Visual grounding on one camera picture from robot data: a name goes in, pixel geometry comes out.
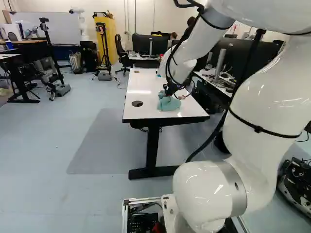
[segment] white wall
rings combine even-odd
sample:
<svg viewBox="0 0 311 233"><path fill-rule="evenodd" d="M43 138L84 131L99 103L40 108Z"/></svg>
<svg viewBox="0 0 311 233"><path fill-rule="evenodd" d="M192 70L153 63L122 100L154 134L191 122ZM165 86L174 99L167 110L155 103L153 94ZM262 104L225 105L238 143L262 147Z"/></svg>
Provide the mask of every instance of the white wall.
<svg viewBox="0 0 311 233"><path fill-rule="evenodd" d="M18 7L17 1L18 0L10 0L10 4L11 4L13 11L20 10L20 8ZM8 10L8 11L10 10L8 0L0 1L0 23L6 23L2 10Z"/></svg>
<svg viewBox="0 0 311 233"><path fill-rule="evenodd" d="M115 15L116 31L122 36L123 45L126 46L126 49L131 48L131 35L135 32L135 0L11 0L11 2L13 1L18 1L19 9L17 10L20 11L68 12L72 7L84 8L87 33L94 42L97 39L95 23L92 18L93 12L109 9ZM202 4L205 4L206 1L199 0ZM187 19L196 15L196 8L177 8L173 0L136 0L136 32L140 34L150 34L151 31L176 32L180 38L187 27ZM243 32L249 30L249 27L238 22L236 24L238 24L236 33L240 38ZM129 32L128 36L124 34L125 27ZM274 39L287 40L287 36L267 32L263 38L264 41Z"/></svg>

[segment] towel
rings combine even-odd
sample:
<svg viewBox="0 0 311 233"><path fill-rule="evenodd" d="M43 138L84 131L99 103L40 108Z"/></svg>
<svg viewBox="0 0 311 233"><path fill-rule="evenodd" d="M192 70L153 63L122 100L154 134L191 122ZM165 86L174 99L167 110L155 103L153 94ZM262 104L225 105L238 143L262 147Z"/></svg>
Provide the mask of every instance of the towel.
<svg viewBox="0 0 311 233"><path fill-rule="evenodd" d="M166 96L164 91L160 91L159 94L159 103L157 105L158 110L162 111L173 111L180 107L181 101L175 99L172 96Z"/></svg>

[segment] desk leg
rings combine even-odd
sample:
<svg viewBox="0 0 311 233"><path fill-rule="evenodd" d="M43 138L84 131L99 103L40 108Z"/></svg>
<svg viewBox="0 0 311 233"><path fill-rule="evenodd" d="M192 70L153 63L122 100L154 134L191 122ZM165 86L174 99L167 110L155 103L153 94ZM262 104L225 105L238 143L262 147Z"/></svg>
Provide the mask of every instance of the desk leg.
<svg viewBox="0 0 311 233"><path fill-rule="evenodd" d="M23 81L23 77L19 73L19 70L17 67L13 64L9 63L9 70L11 73L11 79L13 82L15 82L17 88L18 88L18 93L14 94L8 99L8 103L39 103L39 100L32 100L29 99L27 95L28 88L25 86L25 83ZM18 96L22 96L22 100L16 99Z"/></svg>
<svg viewBox="0 0 311 233"><path fill-rule="evenodd" d="M157 148L159 143L159 126L148 128L146 167L133 169L128 172L130 180L172 176L179 166L156 166Z"/></svg>

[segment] black strap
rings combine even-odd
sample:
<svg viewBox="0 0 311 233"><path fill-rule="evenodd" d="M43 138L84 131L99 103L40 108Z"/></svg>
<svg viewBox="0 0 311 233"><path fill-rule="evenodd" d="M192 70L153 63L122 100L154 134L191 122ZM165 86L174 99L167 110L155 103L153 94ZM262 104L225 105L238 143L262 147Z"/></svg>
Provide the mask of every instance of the black strap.
<svg viewBox="0 0 311 233"><path fill-rule="evenodd" d="M272 136L276 136L276 137L283 137L283 138L298 138L301 133L299 135L285 135L285 134L281 134L281 133L275 133L275 132L272 132L270 130L266 130L264 128L262 128L261 126L259 125L254 125L246 120L244 120L243 118L239 117L238 115L236 115L232 109L229 107L229 112L236 118L238 119L240 122L244 123L245 125L249 126L249 127L252 127L254 129L254 131L256 133L261 133L261 132L264 132L264 133L267 133L267 134L270 134Z"/></svg>
<svg viewBox="0 0 311 233"><path fill-rule="evenodd" d="M174 63L177 65L177 63L176 63L176 61L175 61L175 59L174 59L174 56L173 56L172 58L173 58Z"/></svg>
<svg viewBox="0 0 311 233"><path fill-rule="evenodd" d="M204 22L205 23L207 23L209 26L211 26L212 28L216 28L216 29L218 29L218 30L227 30L227 29L229 29L229 28L231 28L231 26L230 27L227 27L227 28L221 28L221 27L217 27L217 26L215 26L214 24L211 24L210 22L208 22L202 15L200 15L200 17L204 20Z"/></svg>
<svg viewBox="0 0 311 233"><path fill-rule="evenodd" d="M308 35L311 34L311 32L306 32L306 33L298 33L298 34L292 34L292 33L284 33L285 35Z"/></svg>

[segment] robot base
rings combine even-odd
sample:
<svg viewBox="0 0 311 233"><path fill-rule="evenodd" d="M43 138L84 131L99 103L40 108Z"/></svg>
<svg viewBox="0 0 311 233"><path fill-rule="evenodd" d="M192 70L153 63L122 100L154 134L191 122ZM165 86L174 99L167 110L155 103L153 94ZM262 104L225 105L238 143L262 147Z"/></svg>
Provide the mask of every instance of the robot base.
<svg viewBox="0 0 311 233"><path fill-rule="evenodd" d="M112 80L112 77L111 77L111 74L110 73L106 73L106 72L100 72L98 74L98 80L101 80L101 81L111 81Z"/></svg>
<svg viewBox="0 0 311 233"><path fill-rule="evenodd" d="M69 84L56 84L55 88L56 88L56 94L59 97L66 95L71 90L71 87Z"/></svg>
<svg viewBox="0 0 311 233"><path fill-rule="evenodd" d="M178 206L173 194L163 195L161 197L162 210L165 221L166 233L195 233L189 226L187 221L182 217L179 212ZM223 228L220 231L212 230L215 226L219 225L218 221L222 221ZM196 232L200 233L246 233L247 231L241 225L242 221L240 217L231 217L227 219L220 219L214 222L208 223L207 226L203 226L204 229L197 229Z"/></svg>
<svg viewBox="0 0 311 233"><path fill-rule="evenodd" d="M195 233L179 212L172 194L161 198L166 233Z"/></svg>

